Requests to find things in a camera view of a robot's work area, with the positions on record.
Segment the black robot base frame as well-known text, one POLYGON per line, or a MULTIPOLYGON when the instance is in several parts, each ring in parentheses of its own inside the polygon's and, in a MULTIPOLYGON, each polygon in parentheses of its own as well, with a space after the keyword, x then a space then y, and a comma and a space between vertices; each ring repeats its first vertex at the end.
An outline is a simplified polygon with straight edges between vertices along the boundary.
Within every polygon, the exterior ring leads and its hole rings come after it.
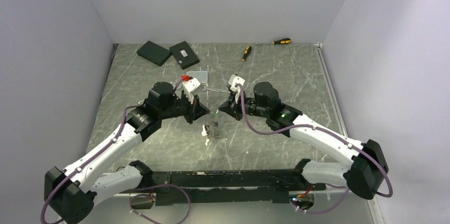
POLYGON ((301 172, 308 160, 294 169, 152 171, 148 169, 138 189, 152 191, 156 205, 178 203, 257 202, 289 203, 305 192, 323 191, 325 184, 311 184, 301 172))

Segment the silver right wrench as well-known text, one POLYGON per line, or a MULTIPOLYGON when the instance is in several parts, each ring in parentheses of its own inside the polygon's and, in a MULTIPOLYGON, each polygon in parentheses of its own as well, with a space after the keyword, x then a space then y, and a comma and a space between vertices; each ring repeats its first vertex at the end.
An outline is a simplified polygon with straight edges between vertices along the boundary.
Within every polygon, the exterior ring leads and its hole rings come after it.
POLYGON ((220 93, 230 93, 229 90, 226 90, 226 89, 216 89, 216 88, 209 88, 209 87, 204 87, 201 91, 202 92, 212 91, 212 92, 220 92, 220 93))

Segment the black yellow screwdriver near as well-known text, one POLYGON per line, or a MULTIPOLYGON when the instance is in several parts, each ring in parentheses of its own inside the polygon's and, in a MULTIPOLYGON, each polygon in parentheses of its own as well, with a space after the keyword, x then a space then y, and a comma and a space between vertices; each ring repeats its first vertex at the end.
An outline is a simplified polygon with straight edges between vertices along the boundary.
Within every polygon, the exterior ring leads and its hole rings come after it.
POLYGON ((243 54, 243 56, 242 56, 242 58, 241 58, 241 64, 240 64, 240 66, 239 66, 239 68, 238 68, 238 70, 237 70, 237 72, 236 72, 236 75, 240 72, 240 70, 241 70, 241 68, 242 68, 242 66, 243 66, 243 64, 244 64, 244 62, 245 62, 245 61, 247 60, 247 58, 250 56, 251 52, 252 52, 252 46, 247 46, 246 49, 245 49, 245 51, 244 51, 244 54, 243 54))

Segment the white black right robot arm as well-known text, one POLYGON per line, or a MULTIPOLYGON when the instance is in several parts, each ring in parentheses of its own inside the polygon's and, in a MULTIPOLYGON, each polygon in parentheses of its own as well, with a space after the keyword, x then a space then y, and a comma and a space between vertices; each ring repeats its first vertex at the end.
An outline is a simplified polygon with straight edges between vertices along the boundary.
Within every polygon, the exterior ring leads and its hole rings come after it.
POLYGON ((271 83, 254 87, 254 97, 247 97, 244 80, 235 77, 229 81, 229 99, 219 107, 237 121, 244 120, 258 135, 282 134, 302 140, 336 160, 335 163, 307 160, 301 170, 292 175, 298 189, 311 184, 328 183, 344 186, 355 195, 371 200, 375 195, 393 196, 389 167, 380 144, 372 139, 361 142, 312 120, 302 111, 284 104, 271 83))

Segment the black box with label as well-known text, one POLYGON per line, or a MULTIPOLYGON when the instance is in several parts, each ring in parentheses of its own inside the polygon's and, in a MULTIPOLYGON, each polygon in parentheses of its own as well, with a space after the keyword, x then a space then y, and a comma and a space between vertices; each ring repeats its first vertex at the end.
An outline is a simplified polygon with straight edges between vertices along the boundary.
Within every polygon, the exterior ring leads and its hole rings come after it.
POLYGON ((186 70, 200 62, 198 56, 186 41, 169 47, 169 50, 182 70, 186 70))

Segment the black flat box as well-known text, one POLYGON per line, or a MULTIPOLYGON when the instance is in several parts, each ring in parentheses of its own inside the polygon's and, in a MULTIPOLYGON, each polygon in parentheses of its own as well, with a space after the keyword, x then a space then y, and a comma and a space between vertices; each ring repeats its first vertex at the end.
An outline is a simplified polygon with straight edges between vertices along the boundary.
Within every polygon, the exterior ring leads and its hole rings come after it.
POLYGON ((151 41, 144 43, 136 53, 138 56, 159 67, 161 67, 172 56, 169 49, 166 49, 151 41))

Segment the black yellow screwdriver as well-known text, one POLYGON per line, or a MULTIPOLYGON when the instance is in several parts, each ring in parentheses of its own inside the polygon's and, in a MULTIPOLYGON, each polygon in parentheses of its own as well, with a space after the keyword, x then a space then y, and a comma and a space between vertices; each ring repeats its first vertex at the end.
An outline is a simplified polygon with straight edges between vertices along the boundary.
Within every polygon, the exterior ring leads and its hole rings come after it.
POLYGON ((290 38, 283 38, 279 40, 274 40, 271 43, 257 43, 256 46, 264 46, 264 45, 287 45, 291 43, 290 38))
POLYGON ((245 61, 247 60, 247 58, 250 56, 251 52, 252 52, 252 46, 247 46, 246 49, 245 49, 245 51, 244 51, 244 54, 243 54, 243 56, 242 56, 242 58, 241 58, 241 64, 240 64, 240 66, 239 66, 239 68, 238 68, 238 70, 237 70, 237 72, 236 72, 236 75, 240 72, 240 70, 241 70, 241 68, 242 68, 242 66, 243 66, 243 64, 244 64, 244 62, 245 62, 245 61))

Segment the black yellow screwdriver far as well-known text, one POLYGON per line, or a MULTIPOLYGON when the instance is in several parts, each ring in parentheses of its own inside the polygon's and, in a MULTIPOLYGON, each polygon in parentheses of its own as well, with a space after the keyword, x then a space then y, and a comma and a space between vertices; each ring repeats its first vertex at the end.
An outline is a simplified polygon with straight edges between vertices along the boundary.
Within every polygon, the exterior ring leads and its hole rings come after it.
POLYGON ((291 43, 290 38, 283 38, 279 40, 274 40, 271 43, 257 43, 256 46, 264 46, 264 45, 287 45, 291 43))

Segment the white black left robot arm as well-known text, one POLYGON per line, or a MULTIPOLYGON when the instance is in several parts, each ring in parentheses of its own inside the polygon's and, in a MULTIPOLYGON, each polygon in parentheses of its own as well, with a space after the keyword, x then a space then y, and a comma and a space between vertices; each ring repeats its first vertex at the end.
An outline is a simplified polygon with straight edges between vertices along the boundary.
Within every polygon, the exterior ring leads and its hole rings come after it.
POLYGON ((140 104, 126 107, 121 123, 94 149, 63 169, 52 167, 45 175, 44 205, 40 222, 51 207, 60 222, 79 223, 100 202, 128 189, 146 192, 153 183, 153 171, 141 161, 133 161, 121 171, 105 171, 132 148, 161 128, 164 119, 183 116, 187 123, 210 111, 200 103, 203 84, 190 77, 180 79, 181 96, 168 82, 157 82, 140 104))

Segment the white network switch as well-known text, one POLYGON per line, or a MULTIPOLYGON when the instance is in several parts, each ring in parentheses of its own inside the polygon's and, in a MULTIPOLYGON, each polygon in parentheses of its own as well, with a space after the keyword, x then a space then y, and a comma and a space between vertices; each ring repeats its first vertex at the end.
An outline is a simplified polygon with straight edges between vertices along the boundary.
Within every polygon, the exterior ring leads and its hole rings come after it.
POLYGON ((201 84, 208 84, 208 72, 207 71, 188 71, 186 75, 197 78, 201 84))

